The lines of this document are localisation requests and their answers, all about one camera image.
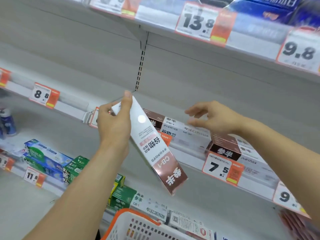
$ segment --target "shopping basket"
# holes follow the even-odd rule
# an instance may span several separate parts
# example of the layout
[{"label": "shopping basket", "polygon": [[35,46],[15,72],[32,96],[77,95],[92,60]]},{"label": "shopping basket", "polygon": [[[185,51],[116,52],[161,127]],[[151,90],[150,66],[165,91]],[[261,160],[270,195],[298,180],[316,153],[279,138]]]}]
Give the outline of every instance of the shopping basket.
[{"label": "shopping basket", "polygon": [[101,240],[194,240],[132,209],[119,210]]}]

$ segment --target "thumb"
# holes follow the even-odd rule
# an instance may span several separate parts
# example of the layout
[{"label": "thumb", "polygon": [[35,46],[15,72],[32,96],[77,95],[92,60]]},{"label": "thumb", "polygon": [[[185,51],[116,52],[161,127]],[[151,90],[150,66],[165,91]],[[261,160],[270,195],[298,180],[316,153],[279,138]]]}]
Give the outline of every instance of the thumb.
[{"label": "thumb", "polygon": [[192,125],[194,127],[202,127],[207,129],[207,120],[192,118],[187,121],[187,124]]},{"label": "thumb", "polygon": [[132,93],[128,90],[124,92],[124,96],[121,100],[121,109],[118,115],[120,116],[130,116],[130,109],[132,105]]}]

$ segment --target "basket handle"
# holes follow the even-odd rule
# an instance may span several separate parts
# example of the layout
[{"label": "basket handle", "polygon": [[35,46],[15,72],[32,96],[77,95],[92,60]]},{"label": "basket handle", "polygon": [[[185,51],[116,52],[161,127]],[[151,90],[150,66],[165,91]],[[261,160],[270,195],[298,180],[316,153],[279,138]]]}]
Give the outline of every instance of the basket handle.
[{"label": "basket handle", "polygon": [[112,222],[110,223],[110,226],[108,227],[108,230],[106,231],[106,233],[103,235],[103,237],[101,238],[101,240],[106,240],[107,237],[109,236],[111,230],[113,229],[113,226],[115,225],[118,217],[122,214],[122,213],[125,213],[125,212],[130,212],[132,214],[135,214],[135,215],[138,215],[140,217],[143,217],[144,219],[152,222],[153,224],[157,225],[157,226],[160,226],[161,223],[160,222],[157,222],[153,219],[151,219],[150,217],[146,216],[145,214],[142,214],[136,210],[132,210],[132,209],[129,209],[129,208],[124,208],[124,209],[121,209],[121,210],[118,210],[116,212],[116,214],[114,215],[113,219],[112,219]]}]

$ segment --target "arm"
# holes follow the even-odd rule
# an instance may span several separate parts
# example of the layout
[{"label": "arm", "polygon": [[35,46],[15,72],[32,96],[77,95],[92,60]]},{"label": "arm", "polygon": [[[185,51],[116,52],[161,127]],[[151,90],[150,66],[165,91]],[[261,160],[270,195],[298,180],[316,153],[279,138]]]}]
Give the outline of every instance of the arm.
[{"label": "arm", "polygon": [[129,152],[132,95],[126,91],[116,117],[100,106],[100,146],[88,165],[24,240],[95,239],[117,172]]},{"label": "arm", "polygon": [[[200,102],[185,111],[189,124],[213,133],[236,134],[247,140],[320,228],[320,155],[216,102]],[[208,120],[199,119],[208,113]]]}]

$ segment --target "hand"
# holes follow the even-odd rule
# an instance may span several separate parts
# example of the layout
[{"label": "hand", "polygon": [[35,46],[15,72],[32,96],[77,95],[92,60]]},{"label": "hand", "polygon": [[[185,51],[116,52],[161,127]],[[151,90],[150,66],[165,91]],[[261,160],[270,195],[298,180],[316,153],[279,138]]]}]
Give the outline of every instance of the hand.
[{"label": "hand", "polygon": [[114,148],[125,159],[129,153],[129,139],[131,132],[130,109],[132,94],[124,92],[121,101],[121,109],[117,116],[112,116],[109,111],[112,106],[119,102],[104,104],[99,107],[98,131],[100,135],[100,147]]},{"label": "hand", "polygon": [[[217,101],[196,103],[185,113],[194,116],[194,119],[188,120],[188,124],[206,128],[212,134],[237,134],[245,118]],[[199,119],[206,113],[208,120]]]}]

